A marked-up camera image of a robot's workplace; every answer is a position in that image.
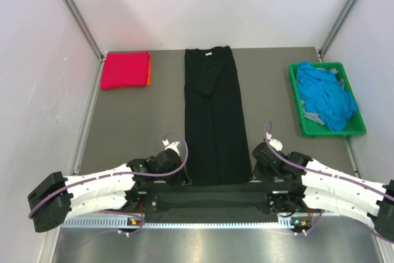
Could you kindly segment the black t-shirt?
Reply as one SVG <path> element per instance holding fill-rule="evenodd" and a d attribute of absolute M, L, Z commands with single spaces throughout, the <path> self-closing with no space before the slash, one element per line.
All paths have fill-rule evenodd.
<path fill-rule="evenodd" d="M 194 186 L 251 178 L 241 91 L 230 47 L 185 51 L 187 173 Z"/>

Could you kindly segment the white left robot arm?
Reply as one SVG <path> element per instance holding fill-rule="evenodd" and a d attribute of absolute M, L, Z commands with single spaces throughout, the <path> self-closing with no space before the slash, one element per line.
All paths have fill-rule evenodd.
<path fill-rule="evenodd" d="M 44 233 L 84 214 L 130 213 L 156 181 L 183 185 L 188 156 L 188 152 L 166 147 L 156 156 L 130 160 L 102 172 L 82 176 L 54 172 L 28 195 L 28 217 L 35 232 Z"/>

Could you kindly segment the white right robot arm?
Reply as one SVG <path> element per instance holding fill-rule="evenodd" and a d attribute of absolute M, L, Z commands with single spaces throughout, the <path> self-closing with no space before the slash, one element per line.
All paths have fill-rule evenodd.
<path fill-rule="evenodd" d="M 252 152 L 255 177 L 288 184 L 284 193 L 268 196 L 277 213 L 328 211 L 366 225 L 377 236 L 393 241 L 393 182 L 381 184 L 350 176 L 298 152 L 282 153 L 278 140 L 260 143 Z"/>

